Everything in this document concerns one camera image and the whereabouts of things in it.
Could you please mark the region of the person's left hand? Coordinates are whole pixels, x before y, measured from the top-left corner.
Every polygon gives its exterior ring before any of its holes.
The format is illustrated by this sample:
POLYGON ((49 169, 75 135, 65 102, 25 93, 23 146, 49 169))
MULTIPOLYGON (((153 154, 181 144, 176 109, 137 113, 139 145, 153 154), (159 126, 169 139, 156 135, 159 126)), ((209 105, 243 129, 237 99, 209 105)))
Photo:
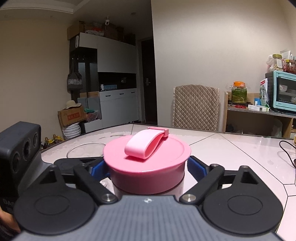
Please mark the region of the person's left hand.
POLYGON ((12 240, 20 233, 21 230, 13 215, 0 209, 0 219, 1 240, 12 240))

